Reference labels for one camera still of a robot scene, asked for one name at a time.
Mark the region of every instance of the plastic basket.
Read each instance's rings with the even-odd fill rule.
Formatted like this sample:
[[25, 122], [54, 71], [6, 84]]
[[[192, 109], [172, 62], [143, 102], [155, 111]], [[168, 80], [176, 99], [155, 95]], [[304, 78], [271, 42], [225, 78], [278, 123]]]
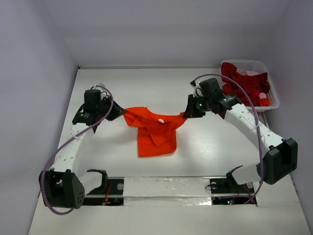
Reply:
[[[222, 63], [228, 62], [233, 64], [237, 67], [239, 72], [249, 70], [249, 71], [256, 71], [259, 73], [267, 72], [265, 65], [257, 60], [224, 60]], [[257, 112], [264, 112], [266, 110], [270, 109], [277, 109], [279, 107], [279, 99], [274, 87], [274, 84], [272, 82], [272, 79], [268, 73], [268, 83], [270, 85], [270, 90], [267, 94], [268, 98], [270, 99], [270, 105], [269, 106], [255, 106], [255, 109]]]

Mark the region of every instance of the wall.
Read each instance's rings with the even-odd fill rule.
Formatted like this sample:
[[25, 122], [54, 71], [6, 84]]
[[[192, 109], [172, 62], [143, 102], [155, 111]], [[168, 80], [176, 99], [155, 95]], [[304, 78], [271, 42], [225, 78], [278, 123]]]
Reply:
[[0, 7], [0, 228], [27, 234], [38, 176], [58, 145], [77, 66], [40, 0]]
[[45, 0], [79, 65], [258, 59], [289, 0]]
[[270, 127], [299, 144], [292, 174], [303, 211], [313, 231], [313, 1], [292, 0], [266, 45], [266, 63], [281, 106], [268, 112]]

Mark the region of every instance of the purple hose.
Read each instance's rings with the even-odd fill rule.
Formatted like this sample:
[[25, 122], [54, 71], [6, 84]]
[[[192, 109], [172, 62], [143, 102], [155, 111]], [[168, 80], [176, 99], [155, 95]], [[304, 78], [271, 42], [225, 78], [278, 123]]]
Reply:
[[[202, 77], [206, 77], [206, 76], [218, 76], [221, 78], [225, 78], [226, 80], [232, 82], [233, 84], [235, 84], [245, 95], [245, 97], [247, 98], [252, 110], [253, 110], [253, 114], [254, 114], [254, 119], [255, 119], [255, 125], [256, 125], [256, 132], [257, 132], [257, 136], [258, 136], [258, 143], [259, 143], [259, 155], [260, 155], [260, 168], [261, 168], [261, 179], [260, 179], [260, 185], [258, 187], [258, 189], [255, 191], [254, 195], [252, 197], [250, 196], [241, 196], [241, 197], [248, 197], [249, 200], [247, 200], [244, 204], [248, 204], [255, 196], [256, 194], [260, 191], [260, 188], [263, 184], [263, 180], [264, 180], [264, 165], [263, 165], [263, 153], [262, 153], [262, 140], [261, 140], [261, 131], [260, 131], [260, 127], [259, 127], [259, 116], [258, 113], [255, 110], [255, 107], [250, 99], [250, 97], [248, 96], [248, 94], [244, 91], [244, 89], [234, 80], [232, 80], [231, 78], [224, 76], [224, 75], [219, 75], [219, 74], [214, 74], [214, 73], [207, 73], [204, 75], [201, 75], [199, 77], [196, 77], [193, 82], [195, 82], [196, 80], [198, 80], [199, 78]], [[223, 196], [223, 197], [219, 197], [219, 198], [233, 198], [233, 196]]]
[[[113, 100], [113, 96], [111, 94], [111, 92], [105, 88], [104, 86], [101, 86], [101, 85], [95, 85], [95, 87], [100, 87], [102, 89], [104, 89], [105, 91], [107, 91], [109, 93], [109, 95], [111, 96], [111, 105], [110, 105], [110, 108], [108, 110], [108, 112], [104, 115], [103, 118], [101, 118], [99, 121], [97, 121], [95, 124], [87, 127], [85, 130], [82, 130], [81, 132], [79, 132], [77, 135], [75, 135], [75, 137], [78, 137], [82, 134], [84, 134], [86, 131], [90, 130], [91, 128], [99, 125], [104, 119], [107, 118], [107, 116], [110, 114], [112, 108], [113, 108], [113, 104], [114, 104], [114, 100]], [[52, 155], [51, 157], [48, 159], [47, 163], [45, 164], [44, 166], [44, 169], [43, 169], [43, 172], [42, 172], [42, 175], [41, 175], [41, 180], [40, 180], [40, 187], [41, 187], [41, 194], [43, 196], [43, 199], [44, 199], [44, 202], [45, 202], [45, 205], [55, 214], [57, 215], [66, 215], [66, 214], [69, 214], [70, 212], [72, 212], [73, 209], [70, 209], [69, 211], [67, 212], [59, 212], [59, 211], [56, 211], [52, 206], [51, 204], [49, 203], [48, 199], [47, 199], [47, 195], [45, 193], [45, 172], [47, 171], [47, 169], [51, 166], [55, 156], [66, 146], [68, 145], [70, 142], [72, 142], [75, 137], [72, 137], [70, 138], [69, 140], [67, 140], [64, 144], [61, 145], [61, 147], [59, 147]]]

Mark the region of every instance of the purple cable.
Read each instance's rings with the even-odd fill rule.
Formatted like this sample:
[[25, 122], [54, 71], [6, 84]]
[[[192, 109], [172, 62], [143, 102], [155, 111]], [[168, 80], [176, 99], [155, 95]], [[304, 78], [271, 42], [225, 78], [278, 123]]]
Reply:
[[[259, 116], [258, 113], [255, 110], [255, 107], [250, 99], [250, 97], [248, 96], [248, 94], [244, 91], [244, 89], [234, 80], [232, 80], [231, 78], [224, 76], [224, 75], [219, 75], [219, 74], [214, 74], [214, 73], [207, 73], [207, 74], [203, 74], [199, 77], [196, 77], [193, 82], [195, 82], [196, 80], [198, 80], [199, 78], [202, 77], [206, 77], [206, 76], [218, 76], [221, 78], [225, 78], [226, 80], [232, 82], [233, 84], [235, 84], [245, 95], [245, 97], [247, 98], [252, 110], [253, 110], [253, 114], [254, 114], [254, 119], [255, 119], [255, 125], [256, 125], [256, 132], [257, 132], [257, 136], [258, 136], [258, 143], [259, 143], [259, 155], [260, 155], [260, 168], [261, 168], [261, 179], [260, 179], [260, 185], [258, 187], [258, 189], [255, 191], [254, 195], [252, 197], [250, 196], [240, 196], [240, 197], [247, 197], [249, 198], [249, 200], [247, 200], [244, 204], [248, 204], [251, 200], [253, 200], [253, 198], [255, 198], [256, 194], [260, 191], [261, 186], [263, 184], [263, 180], [264, 180], [264, 165], [263, 165], [263, 154], [262, 154], [262, 140], [261, 140], [261, 131], [260, 131], [260, 127], [259, 127]], [[219, 197], [219, 198], [233, 198], [234, 196], [223, 196], [223, 197]]]
[[[105, 88], [104, 86], [101, 86], [101, 85], [95, 85], [93, 86], [92, 88], [94, 87], [100, 87], [102, 89], [104, 89], [105, 91], [107, 91], [109, 93], [109, 95], [111, 96], [111, 105], [110, 105], [110, 108], [108, 110], [108, 112], [104, 115], [103, 118], [101, 118], [99, 121], [97, 121], [95, 124], [87, 127], [85, 130], [82, 130], [81, 132], [79, 132], [77, 135], [75, 135], [75, 137], [78, 137], [82, 134], [84, 134], [86, 131], [90, 130], [91, 128], [99, 125], [104, 119], [107, 118], [107, 116], [110, 114], [112, 108], [113, 108], [113, 104], [114, 104], [114, 100], [113, 100], [113, 96], [111, 94], [111, 92]], [[43, 169], [43, 173], [41, 175], [41, 180], [40, 180], [40, 186], [41, 186], [41, 194], [43, 196], [43, 199], [44, 199], [44, 202], [45, 202], [45, 205], [55, 214], [57, 215], [66, 215], [66, 214], [69, 214], [70, 212], [72, 212], [73, 209], [70, 209], [69, 211], [67, 212], [59, 212], [59, 211], [56, 211], [52, 206], [51, 204], [49, 203], [48, 199], [47, 199], [47, 195], [45, 193], [45, 172], [47, 171], [47, 169], [51, 166], [51, 163], [53, 162], [55, 156], [66, 146], [68, 145], [70, 142], [72, 142], [75, 137], [72, 137], [70, 138], [69, 140], [67, 140], [64, 144], [61, 145], [61, 147], [59, 147], [52, 155], [51, 157], [48, 159], [48, 161], [46, 162], [45, 166], [44, 166], [44, 169]]]

